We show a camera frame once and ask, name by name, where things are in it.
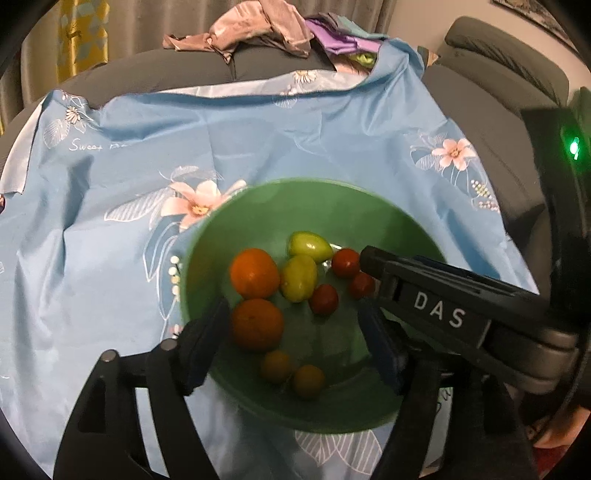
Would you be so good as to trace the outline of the yellow-green oval tomato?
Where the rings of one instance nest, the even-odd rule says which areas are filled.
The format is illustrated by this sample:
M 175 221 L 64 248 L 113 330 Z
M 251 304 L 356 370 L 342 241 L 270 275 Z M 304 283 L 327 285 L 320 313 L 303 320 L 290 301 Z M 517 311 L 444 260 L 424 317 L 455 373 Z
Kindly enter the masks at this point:
M 311 298 L 318 280 L 318 267 L 307 255 L 291 257 L 280 270 L 280 291 L 291 303 Z

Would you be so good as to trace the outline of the small yellow-orange kumquat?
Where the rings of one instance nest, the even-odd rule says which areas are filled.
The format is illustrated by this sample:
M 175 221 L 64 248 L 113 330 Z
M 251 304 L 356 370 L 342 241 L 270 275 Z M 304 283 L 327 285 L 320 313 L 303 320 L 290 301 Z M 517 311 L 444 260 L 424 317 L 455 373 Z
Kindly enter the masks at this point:
M 293 362 L 286 352 L 273 350 L 264 355 L 260 362 L 259 372 L 266 381 L 281 383 L 293 373 Z

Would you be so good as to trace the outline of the red cherry tomato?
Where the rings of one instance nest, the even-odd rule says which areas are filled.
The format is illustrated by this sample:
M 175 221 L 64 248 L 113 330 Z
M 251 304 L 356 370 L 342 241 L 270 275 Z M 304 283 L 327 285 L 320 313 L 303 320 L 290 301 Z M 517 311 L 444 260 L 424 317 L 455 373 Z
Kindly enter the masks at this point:
M 329 317 L 339 308 L 339 294 L 335 287 L 329 284 L 321 284 L 315 288 L 308 306 L 312 313 L 318 317 Z
M 365 272 L 359 272 L 349 282 L 349 296 L 355 300 L 372 298 L 376 291 L 376 280 Z
M 332 256 L 332 272 L 342 279 L 351 279 L 360 273 L 360 254 L 351 248 L 342 248 Z

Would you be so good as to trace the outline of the green bowl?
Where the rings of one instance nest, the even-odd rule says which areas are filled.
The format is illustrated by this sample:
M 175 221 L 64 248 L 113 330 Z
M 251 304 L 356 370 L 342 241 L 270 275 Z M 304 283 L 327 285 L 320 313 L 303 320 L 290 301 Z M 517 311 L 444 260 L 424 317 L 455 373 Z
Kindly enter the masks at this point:
M 197 320 L 228 300 L 230 331 L 211 377 L 238 405 L 287 428 L 349 433 L 396 417 L 356 319 L 370 281 L 363 248 L 440 259 L 425 230 L 387 200 L 342 183 L 281 180 L 239 193 L 202 224 L 183 261 L 180 300 Z

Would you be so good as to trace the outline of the grey sofa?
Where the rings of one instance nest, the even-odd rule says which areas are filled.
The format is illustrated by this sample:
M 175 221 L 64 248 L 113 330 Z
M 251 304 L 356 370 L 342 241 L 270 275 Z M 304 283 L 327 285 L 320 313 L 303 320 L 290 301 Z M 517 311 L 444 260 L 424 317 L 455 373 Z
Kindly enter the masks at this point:
M 33 288 L 150 280 L 197 226 L 161 214 L 186 181 L 318 176 L 405 209 L 454 264 L 532 291 L 549 281 L 549 231 L 524 123 L 472 81 L 388 43 L 369 76 L 325 55 L 243 47 L 144 52 L 78 75 L 27 107 L 1 142 L 1 297 Z

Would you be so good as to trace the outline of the green oval tomato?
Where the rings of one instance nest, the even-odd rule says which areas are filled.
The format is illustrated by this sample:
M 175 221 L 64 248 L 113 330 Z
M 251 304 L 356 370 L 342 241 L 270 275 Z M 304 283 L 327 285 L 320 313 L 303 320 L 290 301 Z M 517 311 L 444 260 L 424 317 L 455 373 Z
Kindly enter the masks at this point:
M 331 260 L 334 255 L 332 245 L 321 235 L 310 231 L 297 231 L 287 240 L 287 254 L 290 257 L 307 255 L 317 264 Z

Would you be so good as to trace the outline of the yellow patterned curtain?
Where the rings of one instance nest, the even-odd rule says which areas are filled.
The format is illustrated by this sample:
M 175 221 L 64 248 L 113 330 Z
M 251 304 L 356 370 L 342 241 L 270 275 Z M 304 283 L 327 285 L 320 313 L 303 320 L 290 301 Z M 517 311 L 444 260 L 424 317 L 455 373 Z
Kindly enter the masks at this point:
M 59 1 L 59 82 L 108 62 L 109 12 L 105 0 Z

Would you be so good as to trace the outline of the light blue floral cloth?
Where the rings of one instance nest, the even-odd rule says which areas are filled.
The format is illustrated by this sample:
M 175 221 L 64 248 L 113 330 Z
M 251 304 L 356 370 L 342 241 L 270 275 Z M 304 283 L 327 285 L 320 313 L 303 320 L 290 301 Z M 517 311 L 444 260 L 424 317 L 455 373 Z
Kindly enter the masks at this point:
M 453 265 L 534 290 L 483 150 L 439 108 L 407 43 L 366 78 L 267 80 L 124 95 L 50 93 L 1 180 L 1 408 L 45 473 L 98 355 L 180 330 L 177 267 L 236 194 L 351 184 L 393 204 Z

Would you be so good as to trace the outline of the purple cloth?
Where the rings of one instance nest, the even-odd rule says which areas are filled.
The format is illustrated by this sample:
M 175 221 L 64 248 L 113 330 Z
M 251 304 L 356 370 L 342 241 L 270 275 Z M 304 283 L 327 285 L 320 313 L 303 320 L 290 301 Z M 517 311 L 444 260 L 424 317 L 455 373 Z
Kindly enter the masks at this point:
M 386 34 L 370 33 L 348 17 L 332 12 L 308 16 L 304 23 L 326 53 L 345 56 L 367 68 L 375 63 L 382 44 L 388 39 Z

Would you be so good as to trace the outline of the pinkish grey crumpled garment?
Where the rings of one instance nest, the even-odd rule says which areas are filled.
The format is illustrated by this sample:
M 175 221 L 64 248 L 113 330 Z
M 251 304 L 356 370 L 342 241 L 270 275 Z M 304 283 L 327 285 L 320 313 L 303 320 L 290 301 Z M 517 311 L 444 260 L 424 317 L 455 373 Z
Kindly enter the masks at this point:
M 242 43 L 279 48 L 308 58 L 314 34 L 297 8 L 286 1 L 243 1 L 200 34 L 165 35 L 162 47 L 175 51 L 214 52 L 228 64 Z

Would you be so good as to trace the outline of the large orange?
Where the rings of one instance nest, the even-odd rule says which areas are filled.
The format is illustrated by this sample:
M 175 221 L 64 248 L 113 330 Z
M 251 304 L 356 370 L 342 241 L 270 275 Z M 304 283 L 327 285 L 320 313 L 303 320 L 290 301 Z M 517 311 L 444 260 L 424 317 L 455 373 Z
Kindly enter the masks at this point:
M 266 299 L 280 287 L 280 270 L 269 253 L 259 248 L 249 248 L 232 260 L 229 279 L 233 289 L 242 298 Z

